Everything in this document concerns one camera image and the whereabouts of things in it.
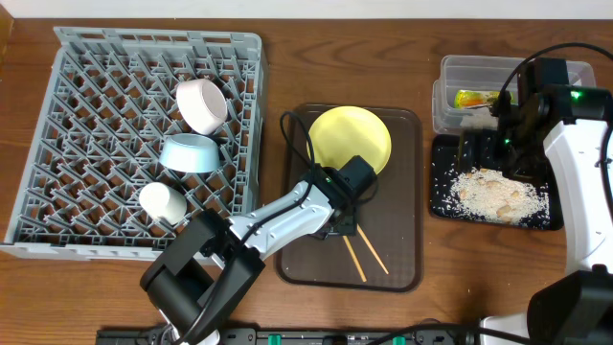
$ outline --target light blue bowl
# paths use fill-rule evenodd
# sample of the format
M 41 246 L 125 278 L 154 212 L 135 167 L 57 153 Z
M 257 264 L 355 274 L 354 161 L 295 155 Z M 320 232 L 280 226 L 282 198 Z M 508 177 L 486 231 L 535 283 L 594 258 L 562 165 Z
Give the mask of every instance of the light blue bowl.
M 183 173 L 210 173 L 217 170 L 217 143 L 199 134 L 174 134 L 166 138 L 160 154 L 160 164 Z

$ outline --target yellow bowl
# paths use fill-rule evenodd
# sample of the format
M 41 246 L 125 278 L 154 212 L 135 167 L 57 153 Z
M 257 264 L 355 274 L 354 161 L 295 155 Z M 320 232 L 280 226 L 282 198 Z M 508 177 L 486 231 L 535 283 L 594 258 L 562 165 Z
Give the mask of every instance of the yellow bowl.
M 308 134 L 315 163 L 323 167 L 341 169 L 352 157 L 360 155 L 375 173 L 380 173 L 392 154 L 387 127 L 372 112 L 357 106 L 326 111 L 315 120 Z

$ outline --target chopstick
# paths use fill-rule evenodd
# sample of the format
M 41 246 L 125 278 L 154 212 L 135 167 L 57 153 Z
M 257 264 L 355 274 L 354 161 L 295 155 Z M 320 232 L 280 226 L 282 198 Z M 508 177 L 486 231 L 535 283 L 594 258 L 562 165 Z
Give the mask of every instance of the chopstick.
M 366 275 L 364 275 L 364 271 L 362 270 L 362 266 L 360 265 L 360 262 L 357 260 L 357 257 L 355 256 L 355 252 L 353 251 L 352 244 L 349 242 L 349 239 L 347 238 L 347 236 L 343 236 L 343 240 L 345 240 L 345 244 L 347 245 L 347 249 L 349 249 L 349 253 L 352 255 L 353 263 L 355 264 L 355 268 L 357 268 L 357 271 L 360 273 L 360 277 L 362 278 L 362 282 L 366 283 Z
M 373 247 L 371 242 L 368 241 L 368 238 L 366 237 L 366 234 L 364 234 L 364 231 L 360 227 L 360 224 L 357 224 L 357 232 L 360 233 L 360 236 L 362 237 L 366 245 L 368 245 L 368 248 L 371 249 L 371 253 L 373 253 L 375 259 L 379 262 L 381 268 L 383 268 L 383 270 L 385 271 L 385 274 L 390 274 L 390 272 L 387 270 L 387 267 L 385 267 L 385 264 L 383 264 L 383 262 L 381 261 L 381 258 L 379 258 L 379 256 L 376 254 L 375 248 Z

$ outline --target wooden tabletop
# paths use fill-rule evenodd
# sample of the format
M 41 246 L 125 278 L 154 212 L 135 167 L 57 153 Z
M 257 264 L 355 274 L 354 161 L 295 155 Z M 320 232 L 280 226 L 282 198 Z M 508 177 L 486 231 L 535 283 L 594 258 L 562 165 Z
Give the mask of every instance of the wooden tabletop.
M 261 150 L 261 201 L 282 192 L 278 119 L 304 103 L 412 109 L 427 162 L 432 83 L 446 55 L 525 57 L 565 41 L 612 49 L 613 22 L 471 20 L 25 20 L 15 21 L 0 82 L 0 235 L 8 226 L 55 53 L 57 25 L 252 32 L 270 63 Z M 589 51 L 554 56 L 592 64 L 613 89 L 613 63 Z M 428 164 L 424 186 L 427 186 Z M 427 189 L 424 205 L 427 205 Z M 232 320 L 286 329 L 395 329 L 434 317 L 474 322 L 524 311 L 563 276 L 563 231 L 539 232 L 432 218 L 424 207 L 425 273 L 408 294 L 284 283 L 272 259 Z M 149 263 L 21 260 L 0 253 L 0 342 L 92 344 L 96 330 L 144 328 L 162 317 L 139 287 Z

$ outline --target white wall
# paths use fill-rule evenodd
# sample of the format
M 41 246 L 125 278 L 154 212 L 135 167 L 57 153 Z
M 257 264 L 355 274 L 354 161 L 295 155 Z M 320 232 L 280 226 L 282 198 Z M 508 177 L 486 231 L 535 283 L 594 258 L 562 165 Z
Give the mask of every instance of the white wall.
M 21 17 L 613 19 L 613 0 L 0 0 Z

